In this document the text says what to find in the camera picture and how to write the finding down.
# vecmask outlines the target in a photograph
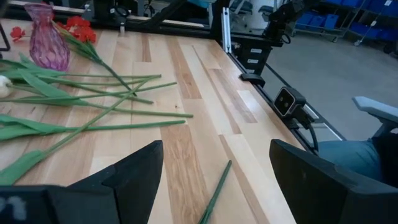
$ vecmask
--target white number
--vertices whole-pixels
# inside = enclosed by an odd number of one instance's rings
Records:
[[[0,213],[5,209],[6,205],[12,205],[12,216],[15,220],[26,220],[26,203],[18,196],[9,197],[8,200],[0,197]]]

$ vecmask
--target gray chair armrest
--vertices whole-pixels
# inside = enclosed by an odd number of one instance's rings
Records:
[[[392,121],[398,124],[398,108],[369,99],[365,96],[355,96],[353,101],[360,111],[368,112],[381,120]]]

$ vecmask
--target black clamp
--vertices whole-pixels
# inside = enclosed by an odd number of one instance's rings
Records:
[[[248,81],[253,85],[259,85],[261,88],[264,87],[266,81],[259,75],[251,74],[251,73],[243,73],[239,76],[242,81]]]

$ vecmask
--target white tulip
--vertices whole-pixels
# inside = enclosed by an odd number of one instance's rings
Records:
[[[12,85],[11,80],[0,75],[0,98],[5,98],[11,94],[11,90],[8,88],[10,85]]]

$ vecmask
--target red flower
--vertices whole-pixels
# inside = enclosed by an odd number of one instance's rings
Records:
[[[83,19],[80,16],[73,16],[69,17],[67,21],[67,26],[68,27],[73,27],[73,26],[82,26],[82,27],[89,27],[90,22]]]
[[[82,42],[90,41],[94,43],[96,40],[96,34],[90,27],[77,27],[72,34]]]
[[[12,41],[15,42],[15,41],[21,39],[23,36],[25,36],[25,31],[22,30],[20,27],[14,27],[14,28],[12,28],[10,36],[12,38],[14,38]]]

